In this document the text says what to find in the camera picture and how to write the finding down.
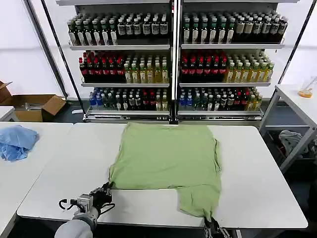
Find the floor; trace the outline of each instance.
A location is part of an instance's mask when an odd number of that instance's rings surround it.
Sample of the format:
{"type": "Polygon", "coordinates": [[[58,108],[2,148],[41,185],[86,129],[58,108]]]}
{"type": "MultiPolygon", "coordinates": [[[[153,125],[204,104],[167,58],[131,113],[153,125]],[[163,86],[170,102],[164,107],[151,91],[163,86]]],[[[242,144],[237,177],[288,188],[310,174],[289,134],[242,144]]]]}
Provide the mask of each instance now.
{"type": "MultiPolygon", "coordinates": [[[[262,110],[266,110],[268,102],[264,102],[262,110]]],[[[84,108],[88,108],[88,102],[84,102],[84,108]]],[[[83,114],[72,114],[73,110],[81,109],[78,102],[67,104],[53,119],[53,122],[82,122],[83,114]]],[[[279,124],[305,124],[288,106],[281,103],[271,114],[269,125],[279,124]]],[[[280,152],[277,150],[276,145],[272,142],[271,138],[266,135],[264,140],[270,149],[276,162],[279,164],[281,160],[280,152]]],[[[285,174],[285,178],[289,183],[299,205],[301,206],[304,214],[309,213],[308,197],[311,183],[317,179],[317,166],[312,160],[296,161],[285,174]]],[[[9,238],[30,238],[37,237],[36,234],[46,234],[45,237],[54,237],[55,228],[60,224],[51,222],[50,225],[43,223],[39,220],[20,219],[9,235],[9,238]]],[[[94,233],[94,237],[112,237],[116,234],[122,234],[130,237],[203,237],[201,229],[180,229],[180,228],[149,228],[149,227],[135,227],[135,226],[98,226],[94,233]]],[[[243,232],[243,238],[253,237],[253,232],[243,232]]],[[[286,231],[282,233],[279,238],[310,238],[317,237],[316,234],[312,235],[301,231],[286,231]]]]}

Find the box flap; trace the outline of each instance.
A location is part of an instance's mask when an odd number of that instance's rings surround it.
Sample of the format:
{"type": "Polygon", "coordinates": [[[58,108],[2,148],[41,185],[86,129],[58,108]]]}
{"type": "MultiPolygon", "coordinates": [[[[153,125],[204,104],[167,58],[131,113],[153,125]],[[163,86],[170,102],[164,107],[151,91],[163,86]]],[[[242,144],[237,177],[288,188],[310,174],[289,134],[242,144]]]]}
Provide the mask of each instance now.
{"type": "Polygon", "coordinates": [[[65,104],[66,102],[61,97],[54,95],[45,103],[43,110],[55,116],[65,104]]]}

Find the beverage bottle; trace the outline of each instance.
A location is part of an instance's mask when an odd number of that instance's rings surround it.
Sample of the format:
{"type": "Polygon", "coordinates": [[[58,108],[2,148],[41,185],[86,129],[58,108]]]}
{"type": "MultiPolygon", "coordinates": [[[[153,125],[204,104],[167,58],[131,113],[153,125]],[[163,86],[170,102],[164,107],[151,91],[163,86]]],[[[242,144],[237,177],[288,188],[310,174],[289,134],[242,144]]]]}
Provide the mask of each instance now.
{"type": "Polygon", "coordinates": [[[231,42],[232,42],[235,21],[236,21],[236,19],[234,19],[234,18],[230,19],[230,24],[229,24],[229,28],[228,28],[228,32],[227,32],[227,36],[226,36],[226,43],[227,44],[231,44],[231,42]]]}
{"type": "Polygon", "coordinates": [[[269,33],[268,33],[268,41],[269,42],[275,43],[275,39],[277,38],[276,34],[277,34],[277,31],[278,31],[279,25],[280,25],[279,18],[277,17],[273,21],[271,29],[269,30],[269,33]]]}
{"type": "Polygon", "coordinates": [[[264,76],[266,71],[267,71],[267,63],[263,62],[259,70],[259,76],[258,76],[257,82],[262,83],[264,81],[264,76]]]}
{"type": "Polygon", "coordinates": [[[159,62],[155,63],[154,80],[155,83],[162,83],[162,72],[159,67],[159,62]]]}
{"type": "Polygon", "coordinates": [[[134,31],[133,31],[133,25],[131,23],[131,19],[130,18],[127,19],[127,24],[125,24],[125,31],[126,31],[126,34],[127,34],[128,38],[132,38],[133,37],[134,31]]]}
{"type": "Polygon", "coordinates": [[[251,69],[250,72],[250,81],[251,83],[255,83],[258,80],[258,74],[259,74],[259,62],[255,62],[253,65],[253,68],[251,69]]]}
{"type": "Polygon", "coordinates": [[[263,82],[270,82],[273,74],[274,63],[270,63],[268,69],[265,72],[263,82]]]}
{"type": "Polygon", "coordinates": [[[261,31],[261,40],[260,42],[267,42],[268,41],[268,33],[271,29],[272,23],[271,18],[267,18],[266,22],[263,23],[262,31],[261,31]]]}
{"type": "Polygon", "coordinates": [[[141,83],[148,83],[146,79],[146,72],[144,69],[144,63],[140,63],[140,79],[141,83]]]}
{"type": "Polygon", "coordinates": [[[189,28],[190,19],[185,18],[184,21],[185,22],[184,22],[184,26],[183,26],[183,41],[184,41],[184,44],[188,44],[189,43],[189,34],[190,34],[190,28],[189,28]]]}
{"type": "Polygon", "coordinates": [[[201,41],[200,44],[206,43],[207,40],[207,25],[208,25],[208,19],[203,18],[202,28],[201,28],[201,41]]]}
{"type": "Polygon", "coordinates": [[[199,19],[194,18],[194,25],[192,30],[192,44],[197,44],[197,39],[199,34],[198,23],[199,23],[199,19]]]}
{"type": "Polygon", "coordinates": [[[220,101],[221,101],[221,96],[219,94],[217,94],[217,96],[215,97],[215,101],[214,101],[214,109],[213,109],[214,111],[219,110],[220,101]]]}
{"type": "Polygon", "coordinates": [[[137,70],[136,63],[132,63],[132,80],[133,80],[133,83],[141,83],[141,78],[137,70]]]}
{"type": "Polygon", "coordinates": [[[166,62],[162,63],[162,80],[163,80],[163,83],[169,83],[166,62]]]}
{"type": "Polygon", "coordinates": [[[154,83],[153,80],[153,71],[152,71],[152,65],[150,62],[148,62],[147,64],[147,79],[148,79],[148,83],[154,83]]]}
{"type": "Polygon", "coordinates": [[[238,62],[237,68],[233,73],[233,82],[240,83],[241,73],[242,73],[242,62],[238,62]]]}
{"type": "Polygon", "coordinates": [[[244,17],[241,17],[240,20],[236,24],[236,31],[233,34],[233,42],[239,43],[243,41],[243,30],[244,30],[245,22],[244,17]]]}
{"type": "Polygon", "coordinates": [[[221,19],[221,25],[219,26],[218,28],[218,44],[222,44],[223,43],[223,39],[224,39],[224,36],[225,36],[225,33],[226,33],[226,21],[227,19],[226,18],[222,18],[221,19]]]}
{"type": "Polygon", "coordinates": [[[228,102],[227,102],[227,111],[232,110],[233,103],[234,103],[234,95],[229,94],[230,96],[228,97],[228,102]]]}
{"type": "Polygon", "coordinates": [[[151,35],[151,24],[149,23],[149,19],[146,17],[144,19],[143,27],[143,34],[145,37],[150,37],[151,35]]]}
{"type": "Polygon", "coordinates": [[[153,18],[152,35],[155,38],[159,36],[159,23],[157,18],[153,18]]]}

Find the table leg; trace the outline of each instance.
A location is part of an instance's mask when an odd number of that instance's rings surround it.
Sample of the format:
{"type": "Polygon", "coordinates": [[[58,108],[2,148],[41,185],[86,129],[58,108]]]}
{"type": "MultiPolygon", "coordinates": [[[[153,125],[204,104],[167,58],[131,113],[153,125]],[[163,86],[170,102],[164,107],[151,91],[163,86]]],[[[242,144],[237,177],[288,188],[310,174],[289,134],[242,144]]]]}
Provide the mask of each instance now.
{"type": "Polygon", "coordinates": [[[268,115],[269,113],[271,112],[272,108],[275,106],[275,104],[278,102],[280,96],[279,94],[277,93],[277,91],[274,92],[274,95],[269,103],[269,106],[262,118],[262,121],[260,123],[260,127],[259,127],[259,133],[263,136],[264,133],[265,133],[265,126],[267,124],[267,118],[268,118],[268,115]]]}
{"type": "Polygon", "coordinates": [[[300,140],[300,142],[295,146],[292,152],[287,156],[284,162],[279,167],[282,173],[285,173],[288,168],[294,163],[300,153],[302,153],[304,147],[314,139],[317,134],[317,130],[315,127],[310,127],[309,130],[305,133],[304,137],[300,140]]]}

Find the white wall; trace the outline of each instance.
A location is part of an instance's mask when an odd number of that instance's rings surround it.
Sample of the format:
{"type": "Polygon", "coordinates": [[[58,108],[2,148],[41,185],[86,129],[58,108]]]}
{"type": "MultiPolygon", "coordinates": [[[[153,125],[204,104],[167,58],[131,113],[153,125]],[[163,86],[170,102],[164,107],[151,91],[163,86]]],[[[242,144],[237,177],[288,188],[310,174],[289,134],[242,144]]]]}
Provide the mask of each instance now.
{"type": "Polygon", "coordinates": [[[57,94],[62,92],[41,48],[22,0],[5,2],[1,18],[0,80],[13,81],[11,94],[57,94]]]}

